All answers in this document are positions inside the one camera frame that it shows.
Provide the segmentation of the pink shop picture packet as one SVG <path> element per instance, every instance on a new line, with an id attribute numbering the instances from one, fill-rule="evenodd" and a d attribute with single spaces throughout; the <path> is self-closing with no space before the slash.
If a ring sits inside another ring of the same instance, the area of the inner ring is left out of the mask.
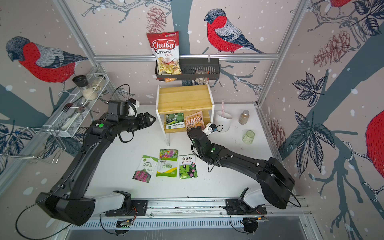
<path id="1" fill-rule="evenodd" d="M 197 112 L 185 117 L 185 127 L 186 131 L 189 131 L 193 128 L 201 127 L 203 130 L 205 128 L 203 112 Z"/>

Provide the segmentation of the dark green seed bag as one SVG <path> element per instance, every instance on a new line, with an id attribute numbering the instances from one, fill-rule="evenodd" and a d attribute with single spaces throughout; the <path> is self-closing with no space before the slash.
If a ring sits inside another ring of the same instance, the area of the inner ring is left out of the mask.
<path id="1" fill-rule="evenodd" d="M 165 119 L 165 129 L 182 129 L 185 127 L 184 113 L 167 114 Z"/>

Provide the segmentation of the mimosa seed bag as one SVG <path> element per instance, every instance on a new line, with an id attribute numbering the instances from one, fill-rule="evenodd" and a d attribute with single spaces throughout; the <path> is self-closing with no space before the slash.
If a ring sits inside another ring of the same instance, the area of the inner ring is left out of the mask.
<path id="1" fill-rule="evenodd" d="M 194 154 L 179 155 L 179 177 L 181 180 L 197 178 L 196 156 Z"/>

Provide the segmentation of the green flower seed bag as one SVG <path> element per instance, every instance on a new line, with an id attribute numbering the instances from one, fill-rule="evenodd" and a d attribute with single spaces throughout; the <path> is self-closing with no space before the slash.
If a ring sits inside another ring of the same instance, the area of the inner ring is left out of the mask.
<path id="1" fill-rule="evenodd" d="M 175 178 L 178 173 L 178 150 L 161 149 L 156 177 Z"/>

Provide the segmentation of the green white purple seed bag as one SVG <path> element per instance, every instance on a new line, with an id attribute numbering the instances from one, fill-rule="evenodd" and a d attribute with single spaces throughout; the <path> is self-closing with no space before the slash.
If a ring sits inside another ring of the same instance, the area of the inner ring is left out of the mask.
<path id="1" fill-rule="evenodd" d="M 133 175 L 133 180 L 149 183 L 157 167 L 158 161 L 159 159 L 157 158 L 143 155 L 142 159 L 140 160 L 139 166 Z"/>

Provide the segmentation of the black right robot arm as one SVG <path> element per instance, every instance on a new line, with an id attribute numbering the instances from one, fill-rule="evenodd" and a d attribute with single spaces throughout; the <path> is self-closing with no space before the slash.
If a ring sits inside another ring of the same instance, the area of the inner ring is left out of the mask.
<path id="1" fill-rule="evenodd" d="M 187 131 L 198 158 L 210 166 L 229 168 L 242 173 L 261 186 L 264 199 L 272 206 L 284 210 L 293 196 L 295 181 L 282 163 L 270 157 L 268 160 L 253 159 L 230 151 L 224 146 L 211 143 L 200 128 Z"/>

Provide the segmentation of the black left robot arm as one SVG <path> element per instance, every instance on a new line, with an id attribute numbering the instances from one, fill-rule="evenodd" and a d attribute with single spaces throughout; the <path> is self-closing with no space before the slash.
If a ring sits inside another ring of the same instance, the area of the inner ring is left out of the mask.
<path id="1" fill-rule="evenodd" d="M 85 193 L 102 155 L 121 133 L 150 127 L 156 118 L 138 113 L 138 101 L 109 101 L 108 111 L 87 128 L 83 145 L 74 160 L 48 193 L 40 193 L 36 204 L 51 218 L 76 226 L 108 211 L 128 215 L 134 212 L 131 194 L 113 191 L 109 195 L 85 198 Z"/>

